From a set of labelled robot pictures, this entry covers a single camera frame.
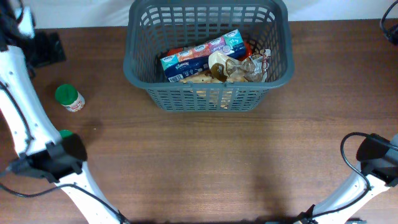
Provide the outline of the tissue pack multicolour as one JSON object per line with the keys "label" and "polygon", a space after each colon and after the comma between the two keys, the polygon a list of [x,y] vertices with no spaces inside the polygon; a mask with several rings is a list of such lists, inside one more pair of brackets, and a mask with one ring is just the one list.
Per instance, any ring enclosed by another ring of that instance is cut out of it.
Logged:
{"label": "tissue pack multicolour", "polygon": [[244,55],[246,48],[240,31],[235,29],[204,44],[161,58],[164,75],[173,83],[208,70],[208,57],[217,51],[235,59]]}

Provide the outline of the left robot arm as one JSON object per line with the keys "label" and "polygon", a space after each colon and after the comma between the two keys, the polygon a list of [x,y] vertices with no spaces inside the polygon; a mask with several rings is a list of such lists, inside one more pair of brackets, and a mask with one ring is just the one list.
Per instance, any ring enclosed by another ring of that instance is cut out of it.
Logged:
{"label": "left robot arm", "polygon": [[129,223],[90,174],[79,135],[56,130],[32,85],[35,68],[65,59],[56,32],[35,31],[30,7],[1,1],[1,113],[18,155],[1,175],[47,180],[54,187],[41,194],[64,191],[88,223]]}

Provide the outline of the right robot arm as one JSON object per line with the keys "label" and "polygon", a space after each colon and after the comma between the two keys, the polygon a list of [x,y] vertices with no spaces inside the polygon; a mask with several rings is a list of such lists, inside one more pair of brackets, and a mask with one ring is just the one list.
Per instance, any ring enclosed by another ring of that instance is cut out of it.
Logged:
{"label": "right robot arm", "polygon": [[[345,142],[353,136],[364,138],[355,166],[345,154]],[[324,201],[302,212],[295,223],[346,223],[375,196],[397,186],[397,136],[388,140],[374,133],[352,132],[342,139],[340,153],[352,173]]]}

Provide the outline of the orange noodle packet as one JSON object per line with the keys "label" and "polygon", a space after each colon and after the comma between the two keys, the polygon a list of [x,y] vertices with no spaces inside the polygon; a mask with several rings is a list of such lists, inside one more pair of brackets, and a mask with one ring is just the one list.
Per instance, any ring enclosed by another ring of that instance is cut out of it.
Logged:
{"label": "orange noodle packet", "polygon": [[[249,45],[249,43],[244,41],[244,46],[246,48],[246,53],[244,55],[238,57],[239,61],[243,61],[246,58],[248,58],[250,55],[252,55],[252,49],[251,49],[251,46]],[[173,55],[173,54],[177,54],[177,53],[179,53],[179,52],[181,52],[183,50],[187,50],[187,48],[185,47],[185,48],[171,49],[164,55],[164,57],[170,56],[170,55]]]}

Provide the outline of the brown white snack pouch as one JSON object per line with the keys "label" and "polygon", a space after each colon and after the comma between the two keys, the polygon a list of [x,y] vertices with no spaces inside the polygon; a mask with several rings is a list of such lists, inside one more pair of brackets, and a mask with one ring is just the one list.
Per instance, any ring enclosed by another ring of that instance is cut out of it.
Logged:
{"label": "brown white snack pouch", "polygon": [[211,76],[221,82],[265,82],[271,50],[255,52],[239,61],[217,51],[208,57]]}

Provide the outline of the grey plastic shopping basket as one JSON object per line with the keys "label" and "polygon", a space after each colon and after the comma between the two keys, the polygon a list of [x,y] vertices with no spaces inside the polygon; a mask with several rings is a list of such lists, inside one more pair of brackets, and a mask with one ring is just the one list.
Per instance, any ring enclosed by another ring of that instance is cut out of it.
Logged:
{"label": "grey plastic shopping basket", "polygon": [[281,0],[135,1],[124,74],[167,111],[248,111],[294,73]]}

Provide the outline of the green lid jar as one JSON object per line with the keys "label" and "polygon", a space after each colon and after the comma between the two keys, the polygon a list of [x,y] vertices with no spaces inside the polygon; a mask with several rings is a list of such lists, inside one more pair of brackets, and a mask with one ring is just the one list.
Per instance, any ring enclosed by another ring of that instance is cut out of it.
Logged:
{"label": "green lid jar", "polygon": [[73,85],[63,84],[55,90],[55,99],[68,111],[80,111],[85,105],[84,97]]}
{"label": "green lid jar", "polygon": [[73,132],[71,132],[67,129],[59,130],[59,133],[60,133],[62,139],[67,139],[74,135]]}

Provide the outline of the orange Nescafe coffee bag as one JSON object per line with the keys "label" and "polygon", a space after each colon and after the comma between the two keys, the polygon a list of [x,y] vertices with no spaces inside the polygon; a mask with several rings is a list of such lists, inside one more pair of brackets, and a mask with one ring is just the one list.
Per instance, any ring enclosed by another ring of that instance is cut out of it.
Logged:
{"label": "orange Nescafe coffee bag", "polygon": [[223,83],[226,82],[229,76],[226,76],[223,73],[211,73],[210,70],[198,72],[194,75],[190,75],[187,78],[180,80],[182,83]]}

